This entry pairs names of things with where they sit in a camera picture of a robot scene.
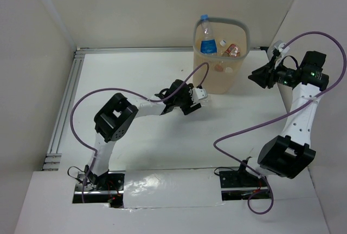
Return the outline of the small red-capped bottle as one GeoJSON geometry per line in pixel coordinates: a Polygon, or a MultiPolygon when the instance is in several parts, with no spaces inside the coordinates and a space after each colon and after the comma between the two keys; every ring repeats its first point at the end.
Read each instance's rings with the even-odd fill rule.
{"type": "Polygon", "coordinates": [[[222,57],[237,58],[240,56],[240,49],[236,44],[231,44],[222,54],[222,57]]]}

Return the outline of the clear bottle front white cap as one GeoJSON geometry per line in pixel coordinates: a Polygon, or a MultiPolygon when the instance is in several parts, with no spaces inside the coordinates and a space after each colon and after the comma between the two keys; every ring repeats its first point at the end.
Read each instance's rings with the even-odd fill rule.
{"type": "Polygon", "coordinates": [[[227,42],[225,40],[220,40],[219,41],[219,45],[222,46],[222,47],[225,47],[227,44],[227,42]]]}

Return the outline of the blue-labelled blue-capped bottle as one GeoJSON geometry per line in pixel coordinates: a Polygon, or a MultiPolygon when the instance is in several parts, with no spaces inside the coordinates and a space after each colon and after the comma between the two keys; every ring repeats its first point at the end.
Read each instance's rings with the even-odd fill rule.
{"type": "Polygon", "coordinates": [[[217,46],[215,41],[215,36],[213,33],[213,28],[209,21],[208,15],[201,16],[201,28],[203,31],[203,39],[201,40],[200,51],[206,55],[216,55],[217,46]]]}

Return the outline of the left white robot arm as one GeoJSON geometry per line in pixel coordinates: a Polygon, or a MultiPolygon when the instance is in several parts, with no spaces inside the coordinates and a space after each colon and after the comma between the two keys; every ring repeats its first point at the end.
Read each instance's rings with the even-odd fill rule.
{"type": "Polygon", "coordinates": [[[182,80],[175,80],[170,88],[165,88],[151,98],[128,100],[121,93],[114,94],[94,117],[97,153],[85,166],[87,182],[95,190],[107,184],[109,162],[117,141],[125,136],[136,118],[149,115],[164,115],[180,108],[188,115],[201,108],[201,101],[208,96],[202,87],[182,80]]]}

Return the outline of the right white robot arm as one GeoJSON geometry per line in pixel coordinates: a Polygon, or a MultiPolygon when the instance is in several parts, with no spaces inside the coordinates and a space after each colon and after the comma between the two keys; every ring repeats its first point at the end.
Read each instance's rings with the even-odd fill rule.
{"type": "Polygon", "coordinates": [[[273,56],[248,77],[262,88],[272,88],[278,83],[292,88],[293,93],[292,114],[284,129],[263,146],[258,159],[249,161],[262,175],[293,179],[314,160],[316,152],[310,148],[311,129],[321,93],[329,83],[329,76],[323,73],[325,60],[325,54],[308,51],[302,62],[291,69],[273,56]]]}

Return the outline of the beige mesh waste bin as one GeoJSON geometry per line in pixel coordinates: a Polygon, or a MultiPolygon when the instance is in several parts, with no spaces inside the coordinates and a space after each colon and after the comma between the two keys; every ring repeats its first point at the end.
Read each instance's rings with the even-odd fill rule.
{"type": "Polygon", "coordinates": [[[244,59],[250,50],[250,34],[248,27],[241,21],[222,18],[209,17],[215,36],[217,54],[206,55],[201,53],[201,40],[203,31],[201,20],[195,24],[193,32],[194,64],[196,68],[202,63],[209,66],[201,67],[193,75],[193,84],[201,84],[210,94],[224,94],[230,90],[234,84],[236,75],[240,70],[244,59]],[[219,45],[220,40],[227,42],[225,47],[219,45]],[[237,58],[222,57],[223,52],[231,45],[236,44],[240,49],[240,56],[237,58]]]}

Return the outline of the glossy white tape sheet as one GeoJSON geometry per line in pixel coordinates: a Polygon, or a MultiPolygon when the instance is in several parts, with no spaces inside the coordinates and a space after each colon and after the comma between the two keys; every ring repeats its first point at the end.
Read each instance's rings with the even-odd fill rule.
{"type": "Polygon", "coordinates": [[[129,171],[123,204],[126,209],[220,206],[220,180],[212,169],[129,171]]]}

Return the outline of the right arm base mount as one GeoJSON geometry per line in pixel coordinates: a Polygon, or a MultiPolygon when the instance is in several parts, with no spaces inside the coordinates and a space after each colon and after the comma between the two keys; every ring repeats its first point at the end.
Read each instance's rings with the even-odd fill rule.
{"type": "Polygon", "coordinates": [[[217,167],[214,175],[220,180],[221,197],[223,201],[270,199],[265,181],[246,171],[244,165],[236,167],[217,167]]]}

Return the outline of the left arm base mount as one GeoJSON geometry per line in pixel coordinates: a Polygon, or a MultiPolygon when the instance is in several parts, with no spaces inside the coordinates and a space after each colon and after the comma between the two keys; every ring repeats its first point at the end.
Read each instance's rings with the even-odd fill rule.
{"type": "Polygon", "coordinates": [[[120,209],[124,207],[124,180],[125,172],[109,172],[106,181],[100,187],[93,185],[89,180],[83,186],[84,172],[76,167],[71,166],[67,170],[67,175],[75,180],[73,204],[82,204],[82,189],[85,204],[104,203],[109,207],[120,209]]]}

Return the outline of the aluminium frame rail left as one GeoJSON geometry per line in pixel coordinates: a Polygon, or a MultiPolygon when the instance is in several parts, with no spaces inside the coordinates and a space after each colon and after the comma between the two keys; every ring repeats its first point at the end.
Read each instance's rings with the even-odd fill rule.
{"type": "Polygon", "coordinates": [[[80,49],[74,54],[72,67],[56,118],[42,171],[57,171],[62,157],[62,143],[69,127],[69,116],[73,107],[85,55],[80,49]]]}

